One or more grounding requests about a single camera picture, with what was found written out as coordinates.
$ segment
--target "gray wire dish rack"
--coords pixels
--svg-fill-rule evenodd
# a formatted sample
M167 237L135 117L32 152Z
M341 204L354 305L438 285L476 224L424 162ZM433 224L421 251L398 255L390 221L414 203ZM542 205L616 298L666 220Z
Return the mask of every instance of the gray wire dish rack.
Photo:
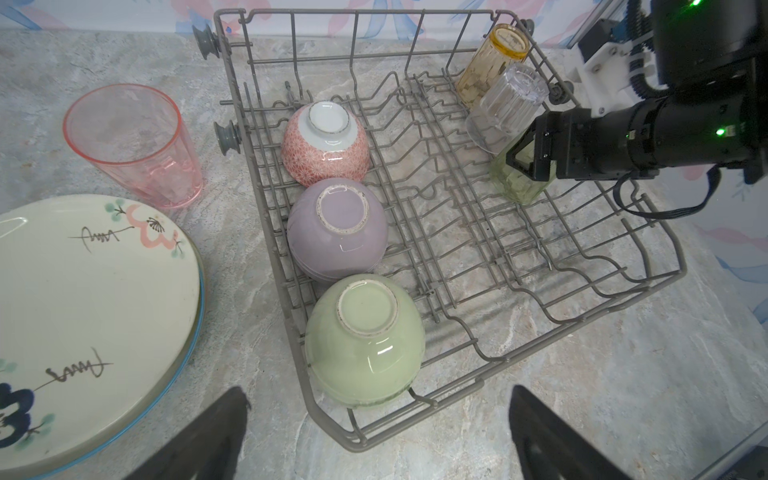
M257 47L248 27L255 28L257 15L290 21L292 48L286 55L253 53ZM312 44L300 40L296 20L307 15L349 16L353 32L344 55L304 54ZM360 19L369 15L408 15L418 22L409 49L393 43L400 49L381 52L372 42L358 40ZM463 15L455 42L420 48L422 26L448 15ZM227 72L232 99L221 104L234 106L237 123L215 128L223 152L240 152L242 146L247 159L307 411L352 452L436 414L492 376L686 272L682 248L668 225L623 214L611 199L612 184L558 180L527 206L510 204L493 190L491 158L466 135L468 111L455 91L462 73L455 64L468 63L477 46L462 48L473 18L482 20L484 31L497 22L529 25L501 10L223 9L214 15L215 34L208 28L195 32L204 57L220 56ZM227 33L225 25L238 24L240 35ZM548 80L553 94L567 95L561 107L579 106L530 35L528 40L525 61ZM374 78L374 64L395 67ZM315 73L321 65L332 65L334 76L346 83L320 99L351 110L368 134L372 165L364 183L382 201L390 222L389 248L376 272L409 291L428 333L422 370L409 395L374 410L345 410L326 401L313 388L303 353L304 327L322 287L290 256L286 221L304 187L285 171L280 142L288 117L314 100L306 85L319 78ZM238 69L252 85L238 83ZM280 99L267 103L266 93L273 91L264 85L275 77L285 89L278 88ZM629 205L656 210L638 184L632 186ZM516 321L506 325L500 319L504 315ZM500 339L521 324L530 328L516 333L514 341Z

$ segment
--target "white plate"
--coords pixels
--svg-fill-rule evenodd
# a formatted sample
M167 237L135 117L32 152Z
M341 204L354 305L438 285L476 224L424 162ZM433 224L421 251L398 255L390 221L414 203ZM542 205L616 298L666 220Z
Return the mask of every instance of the white plate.
M132 200L1 215L0 475L57 468L142 414L194 342L200 278L181 229Z

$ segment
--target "red and white bowl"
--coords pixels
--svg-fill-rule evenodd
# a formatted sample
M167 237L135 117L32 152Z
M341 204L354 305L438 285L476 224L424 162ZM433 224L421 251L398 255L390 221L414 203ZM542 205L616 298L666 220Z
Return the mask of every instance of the red and white bowl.
M332 101L305 105L290 118L282 155L288 173L305 187L334 177L360 182L371 163L360 120Z

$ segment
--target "pink glass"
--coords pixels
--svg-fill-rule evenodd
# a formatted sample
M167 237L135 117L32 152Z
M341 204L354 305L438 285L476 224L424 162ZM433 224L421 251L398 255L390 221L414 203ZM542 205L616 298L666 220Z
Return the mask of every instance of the pink glass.
M152 87L116 84L80 97L64 117L78 155L157 208L187 205L203 174L173 100Z

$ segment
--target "plate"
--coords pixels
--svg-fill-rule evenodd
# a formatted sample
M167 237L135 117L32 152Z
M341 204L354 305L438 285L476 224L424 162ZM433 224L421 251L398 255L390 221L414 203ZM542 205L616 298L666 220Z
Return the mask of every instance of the plate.
M194 346L194 245L147 205L101 195L0 216L0 477L65 468L167 390Z

